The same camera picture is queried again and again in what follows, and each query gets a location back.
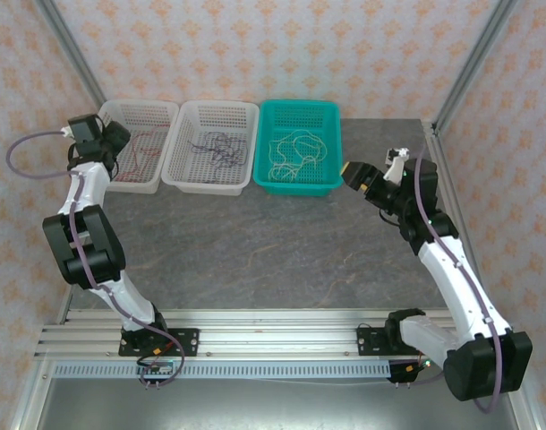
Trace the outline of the small controller board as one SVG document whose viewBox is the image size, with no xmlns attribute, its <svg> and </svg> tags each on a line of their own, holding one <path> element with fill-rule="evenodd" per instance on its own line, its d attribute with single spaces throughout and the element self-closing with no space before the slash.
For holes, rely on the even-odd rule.
<svg viewBox="0 0 546 430">
<path fill-rule="evenodd" d="M 169 377 L 174 370 L 173 360 L 146 360 L 140 358 L 136 362 L 139 367 L 138 374 L 143 374 L 145 377 L 164 376 Z"/>
<path fill-rule="evenodd" d="M 418 374 L 431 365 L 431 361 L 425 359 L 418 360 L 395 360 L 389 362 L 388 381 L 399 385 L 412 384 L 416 381 Z"/>
</svg>

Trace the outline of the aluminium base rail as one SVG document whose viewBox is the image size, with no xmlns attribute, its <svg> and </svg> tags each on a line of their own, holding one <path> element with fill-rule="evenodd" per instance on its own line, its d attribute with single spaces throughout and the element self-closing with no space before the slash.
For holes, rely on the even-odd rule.
<svg viewBox="0 0 546 430">
<path fill-rule="evenodd" d="M 199 360 L 351 360 L 356 328 L 380 327 L 387 309 L 165 310 L 171 328 L 197 328 Z M 34 357 L 100 360 L 117 357 L 121 322 L 110 310 L 74 309 L 43 327 Z"/>
</svg>

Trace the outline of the aluminium frame post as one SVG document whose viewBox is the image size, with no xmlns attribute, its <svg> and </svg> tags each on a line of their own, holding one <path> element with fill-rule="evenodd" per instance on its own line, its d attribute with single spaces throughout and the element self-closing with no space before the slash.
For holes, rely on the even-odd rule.
<svg viewBox="0 0 546 430">
<path fill-rule="evenodd" d="M 436 133 L 445 130 L 456 113 L 456 109 L 465 97 L 465 94 L 479 72 L 487 55 L 497 41 L 499 34 L 508 22 L 510 14 L 516 7 L 518 0 L 498 0 L 496 6 L 487 20 L 485 27 L 476 40 L 470 55 L 467 57 L 455 83 L 452 85 L 446 100 L 439 110 L 436 120 L 432 123 L 432 129 Z"/>
<path fill-rule="evenodd" d="M 84 89 L 89 93 L 93 102 L 100 108 L 107 101 L 107 98 L 57 7 L 55 0 L 34 0 L 34 3 L 55 34 L 61 49 L 78 74 Z"/>
</svg>

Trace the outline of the teal plastic basket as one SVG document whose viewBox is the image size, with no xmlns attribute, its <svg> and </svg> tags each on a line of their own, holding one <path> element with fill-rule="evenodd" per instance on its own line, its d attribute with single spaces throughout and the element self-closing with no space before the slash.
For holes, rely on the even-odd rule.
<svg viewBox="0 0 546 430">
<path fill-rule="evenodd" d="M 326 196 L 342 185 L 340 112 L 316 100 L 267 100 L 260 107 L 253 180 L 267 193 Z"/>
</svg>

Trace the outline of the white plastic basket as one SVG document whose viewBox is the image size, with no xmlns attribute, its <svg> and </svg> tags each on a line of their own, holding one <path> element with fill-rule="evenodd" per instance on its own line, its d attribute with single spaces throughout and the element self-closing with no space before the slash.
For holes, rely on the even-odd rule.
<svg viewBox="0 0 546 430">
<path fill-rule="evenodd" d="M 150 99 L 111 99 L 98 115 L 108 124 L 117 121 L 131 133 L 130 141 L 117 155 L 115 177 L 109 192 L 154 194 L 161 179 L 173 124 L 179 106 Z"/>
<path fill-rule="evenodd" d="M 188 194 L 240 195 L 252 178 L 259 119 L 252 103 L 185 102 L 173 124 L 161 180 Z"/>
</svg>

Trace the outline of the aluminium side rail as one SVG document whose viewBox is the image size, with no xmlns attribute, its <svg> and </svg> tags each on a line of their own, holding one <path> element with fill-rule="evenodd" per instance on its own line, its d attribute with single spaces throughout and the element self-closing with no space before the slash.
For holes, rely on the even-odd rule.
<svg viewBox="0 0 546 430">
<path fill-rule="evenodd" d="M 456 225 L 463 243 L 465 257 L 471 266 L 472 272 L 478 279 L 482 289 L 485 289 L 485 287 L 482 285 L 482 276 L 479 273 L 479 267 L 473 253 L 472 243 L 466 230 L 464 216 L 456 196 L 456 187 L 450 175 L 447 157 L 442 149 L 439 134 L 431 122 L 422 121 L 422 128 L 431 160 L 434 161 L 438 167 L 439 189 L 444 207 L 447 214 Z"/>
</svg>

